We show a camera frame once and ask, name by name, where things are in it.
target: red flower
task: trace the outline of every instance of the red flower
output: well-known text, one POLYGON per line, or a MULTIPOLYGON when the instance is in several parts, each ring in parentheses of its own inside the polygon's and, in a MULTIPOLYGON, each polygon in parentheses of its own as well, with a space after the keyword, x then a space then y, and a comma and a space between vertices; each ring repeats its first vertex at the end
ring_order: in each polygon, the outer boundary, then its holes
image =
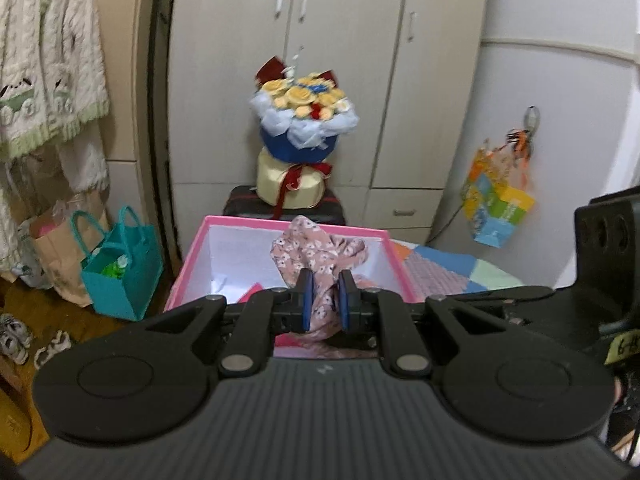
POLYGON ((311 104, 311 118, 315 119, 316 121, 320 118, 320 110, 322 110, 322 106, 318 103, 312 103, 311 104))

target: wooden floor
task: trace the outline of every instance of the wooden floor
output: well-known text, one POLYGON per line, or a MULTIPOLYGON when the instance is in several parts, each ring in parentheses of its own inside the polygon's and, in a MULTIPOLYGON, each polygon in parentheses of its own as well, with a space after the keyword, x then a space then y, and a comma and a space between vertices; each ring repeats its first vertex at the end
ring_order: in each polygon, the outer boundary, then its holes
POLYGON ((95 314, 90 307, 80 308, 62 300, 53 290, 33 290, 20 280, 13 285, 0 280, 0 292, 4 288, 4 312, 9 312, 25 322, 33 330, 34 342, 29 350, 29 360, 15 371, 22 380, 23 394, 17 395, 2 384, 10 397, 31 419, 31 443, 26 451, 11 456, 20 463, 49 439, 31 398, 31 381, 36 372, 33 357, 38 348, 46 346, 58 329, 66 330, 75 341, 103 336, 126 324, 125 321, 95 314))

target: pink box rim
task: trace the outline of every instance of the pink box rim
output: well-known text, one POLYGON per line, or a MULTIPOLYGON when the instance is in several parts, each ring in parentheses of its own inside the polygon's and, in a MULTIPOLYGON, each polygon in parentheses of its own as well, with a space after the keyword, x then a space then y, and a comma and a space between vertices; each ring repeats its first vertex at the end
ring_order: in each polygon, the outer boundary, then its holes
MULTIPOLYGON (((202 220, 202 224, 200 224, 200 227, 198 228, 198 232, 196 233, 195 238, 193 239, 193 243, 191 244, 189 253, 184 260, 184 265, 180 270, 180 275, 178 275, 178 279, 175 281, 174 286, 172 286, 171 293, 169 294, 169 298, 164 306, 164 312, 171 310, 172 308, 175 308, 176 306, 179 306, 181 304, 182 298, 184 297, 184 293, 187 289, 187 277, 191 276, 193 267, 196 264, 197 255, 200 252, 200 248, 202 247, 205 238, 207 237, 209 227, 213 225, 284 231, 288 227, 289 222, 283 222, 281 220, 263 220, 258 218, 240 218, 235 216, 205 216, 202 220)), ((389 233, 387 231, 381 229, 370 229, 366 227, 351 227, 325 224, 320 225, 325 231, 335 235, 380 238, 382 240, 382 245, 384 247, 386 257, 388 258, 394 274, 396 275, 396 278, 400 283, 400 287, 402 289, 402 298, 408 303, 417 302, 417 299, 413 292, 413 288, 410 284, 410 280, 407 277, 406 272, 402 268, 402 263, 400 262, 396 251, 394 250, 393 242, 391 241, 391 237, 389 236, 389 233)))

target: pink floral cloth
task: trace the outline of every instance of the pink floral cloth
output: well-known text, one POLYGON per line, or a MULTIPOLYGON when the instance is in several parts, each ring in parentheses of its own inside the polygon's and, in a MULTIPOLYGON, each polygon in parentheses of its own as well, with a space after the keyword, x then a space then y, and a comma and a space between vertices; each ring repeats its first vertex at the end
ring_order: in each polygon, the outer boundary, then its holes
MULTIPOLYGON (((289 334, 302 346, 327 339, 340 332, 340 315, 334 301, 334 285, 341 270, 353 269, 368 257, 367 247, 360 238, 344 238, 330 235, 304 216, 297 216, 289 228, 273 242, 271 257, 282 279, 294 286, 300 270, 311 269, 314 274, 314 302, 311 311, 310 330, 303 335, 289 334)), ((354 275, 359 287, 373 286, 366 278, 354 275)), ((345 357, 350 352, 331 352, 326 345, 316 346, 318 357, 345 357)))

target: ribbed gray surface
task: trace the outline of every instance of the ribbed gray surface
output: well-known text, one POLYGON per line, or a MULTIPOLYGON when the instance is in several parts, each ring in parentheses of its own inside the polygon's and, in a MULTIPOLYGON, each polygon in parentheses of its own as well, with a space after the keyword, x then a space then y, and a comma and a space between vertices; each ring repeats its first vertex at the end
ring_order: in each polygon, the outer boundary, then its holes
POLYGON ((157 440, 92 449, 54 440, 27 480, 615 480, 628 469, 594 440, 507 446, 455 421, 428 384, 376 360, 272 359, 225 381, 199 416, 157 440))

